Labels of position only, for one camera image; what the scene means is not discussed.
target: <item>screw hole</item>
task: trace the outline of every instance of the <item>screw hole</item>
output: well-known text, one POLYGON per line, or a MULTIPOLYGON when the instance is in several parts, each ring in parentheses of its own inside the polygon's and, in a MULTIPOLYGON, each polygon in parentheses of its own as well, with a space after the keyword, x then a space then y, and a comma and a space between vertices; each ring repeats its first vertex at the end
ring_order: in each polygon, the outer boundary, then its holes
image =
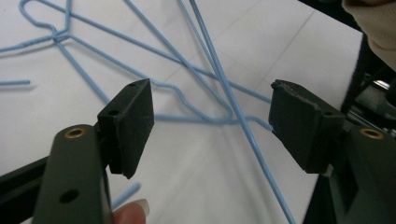
POLYGON ((69 191, 65 192, 59 198, 60 203, 71 203, 73 202, 79 195, 78 190, 70 189, 69 191))
POLYGON ((83 128, 75 128, 72 129, 70 131, 68 131, 67 133, 64 134, 64 137, 66 138, 78 138, 81 137, 82 135, 84 135, 85 133, 85 129, 83 128))
POLYGON ((377 130, 373 130, 373 129, 361 129, 361 133, 369 138, 373 138, 373 139, 383 139, 384 138, 384 134, 382 134, 381 132, 377 131, 377 130))
POLYGON ((120 113, 120 111, 118 111, 118 110, 112 110, 112 111, 108 112, 108 115, 115 116, 115 115, 118 115, 119 113, 120 113))

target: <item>white surface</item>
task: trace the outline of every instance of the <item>white surface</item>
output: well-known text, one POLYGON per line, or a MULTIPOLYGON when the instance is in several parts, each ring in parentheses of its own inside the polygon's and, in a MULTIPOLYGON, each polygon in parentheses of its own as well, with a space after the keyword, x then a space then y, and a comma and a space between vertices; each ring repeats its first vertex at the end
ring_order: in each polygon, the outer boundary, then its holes
MULTIPOLYGON (((55 2, 64 6, 62 0, 55 2)), ((134 2, 187 59, 208 68, 176 0, 134 2)), ((284 78, 305 85, 339 107, 358 55, 360 33, 296 0, 197 0, 197 4, 231 80, 271 96, 271 82, 284 78)), ((123 1, 74 1, 72 8, 166 50, 123 1)), ((61 29, 63 14, 36 2, 27 9, 35 18, 61 29)), ((178 64, 76 20, 72 20, 71 31, 149 76, 177 84, 209 114, 224 114, 178 64)), ((17 1, 2 0, 0 48, 48 33, 21 15, 17 1)), ((47 156, 57 132, 75 124, 94 124, 104 107, 55 46, 40 47, 0 55, 0 80, 32 80, 29 87, 0 87, 0 175, 47 156)), ((137 80, 76 43, 68 41, 67 48, 109 97, 137 80)), ((269 105, 240 92, 237 97, 246 114, 267 120, 269 105)), ((169 92, 155 90, 154 106, 157 113, 185 113, 169 92)), ((300 223, 316 177, 305 174, 271 133, 255 124, 252 128, 300 223)), ((134 181, 143 187, 131 200, 148 199, 148 223, 286 223, 237 126, 157 121, 135 177, 128 181, 110 176, 112 198, 134 181)))

